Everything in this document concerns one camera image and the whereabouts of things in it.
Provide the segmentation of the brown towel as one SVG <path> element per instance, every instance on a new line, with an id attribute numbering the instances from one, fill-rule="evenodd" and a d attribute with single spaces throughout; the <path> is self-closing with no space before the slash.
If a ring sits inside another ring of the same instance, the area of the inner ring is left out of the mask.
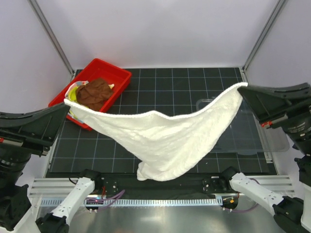
<path id="1" fill-rule="evenodd" d="M 102 78 L 94 79 L 76 90 L 77 102 L 93 111 L 100 111 L 113 94 L 114 91 Z"/>

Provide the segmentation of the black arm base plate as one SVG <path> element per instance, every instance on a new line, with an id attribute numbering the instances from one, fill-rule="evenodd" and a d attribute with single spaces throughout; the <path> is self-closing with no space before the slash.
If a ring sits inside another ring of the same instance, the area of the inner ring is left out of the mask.
<path id="1" fill-rule="evenodd" d="M 95 193 L 103 191 L 109 197 L 125 191 L 123 199 L 177 200 L 205 199 L 218 194 L 236 194 L 222 174 L 187 173 L 174 180 L 158 182 L 138 181 L 134 174 L 102 174 L 102 181 L 95 183 Z"/>

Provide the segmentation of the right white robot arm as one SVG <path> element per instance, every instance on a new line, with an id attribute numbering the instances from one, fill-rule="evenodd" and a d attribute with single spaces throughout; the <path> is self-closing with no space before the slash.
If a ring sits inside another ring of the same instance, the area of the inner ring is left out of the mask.
<path id="1" fill-rule="evenodd" d="M 233 167 L 220 174 L 224 192 L 240 192 L 266 209 L 276 224 L 287 233 L 311 231 L 311 86 L 302 83 L 272 88 L 238 83 L 233 85 L 249 105 L 259 124 L 266 129 L 281 128 L 303 154 L 295 158 L 304 198 L 275 193 L 246 177 Z"/>

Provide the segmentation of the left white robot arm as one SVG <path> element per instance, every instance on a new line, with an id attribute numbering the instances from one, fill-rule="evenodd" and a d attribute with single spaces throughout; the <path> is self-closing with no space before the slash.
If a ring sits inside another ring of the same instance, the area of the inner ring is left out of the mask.
<path id="1" fill-rule="evenodd" d="M 61 103 L 25 114 L 0 115 L 0 230 L 3 233 L 67 233 L 90 194 L 103 188 L 100 172 L 85 169 L 75 183 L 36 179 L 17 185 L 33 155 L 45 156 L 69 111 Z"/>

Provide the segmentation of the white terry towel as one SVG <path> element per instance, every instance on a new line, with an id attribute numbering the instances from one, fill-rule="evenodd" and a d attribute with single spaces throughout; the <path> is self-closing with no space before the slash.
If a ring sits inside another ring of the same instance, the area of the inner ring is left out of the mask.
<path id="1" fill-rule="evenodd" d="M 65 100 L 74 115 L 136 156 L 139 181 L 169 181 L 192 169 L 216 145 L 235 118 L 242 96 L 236 83 L 210 104 L 191 114 L 167 116 L 152 110 L 136 115 L 114 115 Z"/>

